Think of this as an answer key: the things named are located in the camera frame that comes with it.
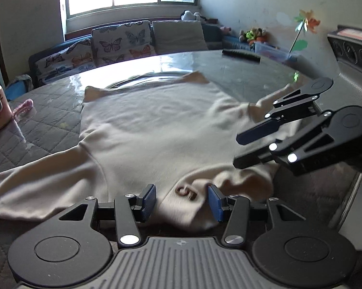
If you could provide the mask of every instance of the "sofa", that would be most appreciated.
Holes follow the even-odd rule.
[[[92,30],[31,55],[34,87],[86,70],[130,59],[223,48],[219,27],[198,21],[136,21]]]

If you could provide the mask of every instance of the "window frame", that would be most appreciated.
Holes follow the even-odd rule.
[[[124,4],[124,5],[114,5],[114,0],[113,0],[113,6],[102,7],[102,8],[99,8],[99,9],[92,9],[90,11],[77,13],[77,14],[73,14],[73,15],[70,15],[70,5],[69,5],[68,0],[66,0],[66,18],[70,19],[70,18],[75,18],[75,17],[81,16],[81,15],[87,15],[87,14],[100,12],[100,11],[108,11],[108,10],[111,10],[111,9],[119,9],[119,8],[122,8],[122,7],[149,6],[149,5],[150,6],[151,5],[193,5],[193,6],[197,6],[198,5],[198,0],[194,0],[194,2],[173,2],[173,1],[157,0],[157,2],[151,2],[151,3]]]

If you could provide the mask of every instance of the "plastic storage bin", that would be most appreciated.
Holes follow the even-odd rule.
[[[288,61],[293,59],[293,57],[288,52],[278,50],[261,42],[255,42],[255,52],[283,64],[287,64]]]

